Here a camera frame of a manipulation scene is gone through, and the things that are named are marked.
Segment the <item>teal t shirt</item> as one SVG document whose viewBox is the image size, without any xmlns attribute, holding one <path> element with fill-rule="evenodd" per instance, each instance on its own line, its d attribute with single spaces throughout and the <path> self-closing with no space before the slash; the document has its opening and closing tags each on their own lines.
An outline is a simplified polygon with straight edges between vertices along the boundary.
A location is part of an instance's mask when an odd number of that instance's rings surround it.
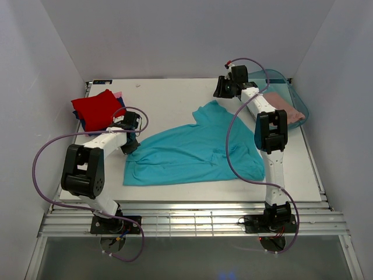
<svg viewBox="0 0 373 280">
<path fill-rule="evenodd" d="M 241 175 L 262 181 L 265 167 L 254 133 L 216 101 L 193 112 L 195 123 L 155 134 L 128 155 L 125 186 L 224 181 Z"/>
</svg>

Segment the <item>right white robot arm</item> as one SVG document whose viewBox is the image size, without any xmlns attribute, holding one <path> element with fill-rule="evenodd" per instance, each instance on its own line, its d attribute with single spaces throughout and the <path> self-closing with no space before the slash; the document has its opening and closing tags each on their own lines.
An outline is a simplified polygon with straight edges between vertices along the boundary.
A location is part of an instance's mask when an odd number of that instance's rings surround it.
<svg viewBox="0 0 373 280">
<path fill-rule="evenodd" d="M 271 105 L 249 81 L 246 66 L 226 64 L 227 75 L 219 76 L 213 94 L 217 98 L 239 98 L 255 117 L 254 142 L 265 166 L 265 209 L 250 216 L 245 224 L 253 228 L 277 229 L 291 221 L 291 206 L 284 193 L 283 153 L 288 142 L 287 113 Z"/>
</svg>

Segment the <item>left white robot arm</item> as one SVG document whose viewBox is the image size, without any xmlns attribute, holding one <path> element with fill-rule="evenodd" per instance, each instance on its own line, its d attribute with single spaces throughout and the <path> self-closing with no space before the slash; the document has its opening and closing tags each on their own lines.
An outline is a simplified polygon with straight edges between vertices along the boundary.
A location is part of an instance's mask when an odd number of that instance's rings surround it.
<svg viewBox="0 0 373 280">
<path fill-rule="evenodd" d="M 79 197 L 93 209 L 100 225 L 117 232 L 124 221 L 105 216 L 120 216 L 120 206 L 104 189 L 105 159 L 117 149 L 129 155 L 140 146 L 135 130 L 141 116 L 128 111 L 115 119 L 105 134 L 101 134 L 82 145 L 71 144 L 66 151 L 62 171 L 61 187 Z"/>
</svg>

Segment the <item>red folded t shirt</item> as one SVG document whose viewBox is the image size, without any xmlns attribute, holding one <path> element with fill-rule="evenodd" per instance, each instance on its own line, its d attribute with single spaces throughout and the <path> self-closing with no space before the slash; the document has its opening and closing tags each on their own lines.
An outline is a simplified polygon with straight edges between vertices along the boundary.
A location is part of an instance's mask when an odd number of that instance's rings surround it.
<svg viewBox="0 0 373 280">
<path fill-rule="evenodd" d="M 119 117 L 126 113 L 125 109 L 116 113 L 122 107 L 109 89 L 93 97 L 72 100 L 71 103 L 85 120 L 86 132 L 104 131 L 112 123 L 113 116 Z"/>
</svg>

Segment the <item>pink t shirt in bin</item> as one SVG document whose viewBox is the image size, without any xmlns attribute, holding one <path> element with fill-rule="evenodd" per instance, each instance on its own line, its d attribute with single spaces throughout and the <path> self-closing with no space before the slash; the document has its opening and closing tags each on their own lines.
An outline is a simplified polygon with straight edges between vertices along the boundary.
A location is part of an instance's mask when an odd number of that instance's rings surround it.
<svg viewBox="0 0 373 280">
<path fill-rule="evenodd" d="M 304 120 L 305 115 L 296 110 L 292 105 L 286 102 L 277 92 L 265 93 L 264 98 L 277 110 L 284 110 L 287 114 L 287 123 L 293 124 Z"/>
</svg>

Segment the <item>teal plastic bin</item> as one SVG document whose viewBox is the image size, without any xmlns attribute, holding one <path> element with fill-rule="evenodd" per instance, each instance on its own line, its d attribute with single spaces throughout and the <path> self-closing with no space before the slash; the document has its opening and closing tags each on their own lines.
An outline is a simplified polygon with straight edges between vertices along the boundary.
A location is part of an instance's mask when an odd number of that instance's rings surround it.
<svg viewBox="0 0 373 280">
<path fill-rule="evenodd" d="M 261 111 L 272 112 L 277 110 L 271 106 L 263 96 L 265 93 L 277 92 L 286 102 L 305 115 L 304 120 L 293 124 L 287 124 L 288 129 L 293 130 L 306 122 L 309 116 L 306 105 L 290 82 L 280 72 L 267 69 L 266 71 L 251 72 L 248 74 L 248 77 L 250 82 L 255 82 L 257 84 L 258 90 L 248 89 L 247 92 L 244 92 L 241 96 L 241 101 L 243 103 L 247 102 L 255 93 L 267 88 L 261 95 L 254 98 L 253 101 L 247 105 L 253 117 L 256 117 Z"/>
</svg>

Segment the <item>blue label sticker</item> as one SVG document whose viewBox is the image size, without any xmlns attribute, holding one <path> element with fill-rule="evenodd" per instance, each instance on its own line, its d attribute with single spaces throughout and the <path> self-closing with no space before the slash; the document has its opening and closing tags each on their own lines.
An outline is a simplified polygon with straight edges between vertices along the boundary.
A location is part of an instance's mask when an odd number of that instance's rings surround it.
<svg viewBox="0 0 373 280">
<path fill-rule="evenodd" d="M 100 79 L 100 80 L 94 80 L 92 82 L 92 84 L 94 85 L 111 85 L 112 84 L 112 80 L 111 79 Z"/>
</svg>

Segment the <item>blue folded t shirt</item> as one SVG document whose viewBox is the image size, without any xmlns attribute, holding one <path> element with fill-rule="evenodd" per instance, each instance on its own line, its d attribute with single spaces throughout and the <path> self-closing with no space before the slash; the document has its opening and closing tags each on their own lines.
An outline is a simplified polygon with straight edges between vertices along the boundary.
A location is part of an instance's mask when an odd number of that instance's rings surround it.
<svg viewBox="0 0 373 280">
<path fill-rule="evenodd" d="M 117 98 L 117 101 L 120 103 L 121 107 L 124 107 L 124 106 L 125 106 L 125 103 L 124 103 L 122 97 Z M 74 116 L 76 117 L 76 119 L 79 120 L 79 122 L 80 122 L 80 124 L 81 124 L 83 130 L 85 130 L 85 125 L 86 125 L 85 120 L 84 120 L 82 117 L 80 117 L 78 111 L 74 110 L 74 111 L 73 111 L 73 114 L 74 114 Z"/>
</svg>

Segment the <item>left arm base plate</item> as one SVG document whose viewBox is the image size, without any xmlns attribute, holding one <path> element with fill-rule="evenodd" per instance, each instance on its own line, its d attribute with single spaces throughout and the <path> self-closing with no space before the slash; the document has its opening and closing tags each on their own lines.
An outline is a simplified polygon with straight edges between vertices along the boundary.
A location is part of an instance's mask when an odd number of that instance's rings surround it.
<svg viewBox="0 0 373 280">
<path fill-rule="evenodd" d="M 133 222 L 123 221 L 113 218 L 102 218 L 93 216 L 90 233 L 95 235 L 121 235 L 125 232 L 128 234 L 140 234 L 140 229 Z"/>
</svg>

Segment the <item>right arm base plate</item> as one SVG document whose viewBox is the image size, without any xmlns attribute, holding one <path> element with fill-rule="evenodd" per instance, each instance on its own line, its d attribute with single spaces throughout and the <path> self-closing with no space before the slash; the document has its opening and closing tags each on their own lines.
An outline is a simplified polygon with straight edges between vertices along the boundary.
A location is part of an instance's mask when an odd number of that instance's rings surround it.
<svg viewBox="0 0 373 280">
<path fill-rule="evenodd" d="M 238 219 L 238 225 L 244 227 L 245 233 L 295 233 L 297 221 L 292 215 L 289 222 L 280 222 L 279 224 L 270 225 L 265 221 L 263 215 L 244 215 Z"/>
</svg>

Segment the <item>aluminium rail frame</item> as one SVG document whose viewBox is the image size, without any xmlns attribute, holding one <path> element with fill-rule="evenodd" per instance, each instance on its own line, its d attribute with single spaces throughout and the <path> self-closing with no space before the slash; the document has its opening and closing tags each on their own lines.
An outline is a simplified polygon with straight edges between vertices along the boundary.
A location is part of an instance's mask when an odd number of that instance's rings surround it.
<svg viewBox="0 0 373 280">
<path fill-rule="evenodd" d="M 349 235 L 342 212 L 330 209 L 326 200 L 297 205 L 302 236 Z M 243 236 L 243 216 L 261 214 L 263 203 L 123 203 L 125 215 L 139 215 L 147 237 Z M 89 236 L 92 213 L 53 207 L 44 217 L 39 234 L 48 237 Z"/>
</svg>

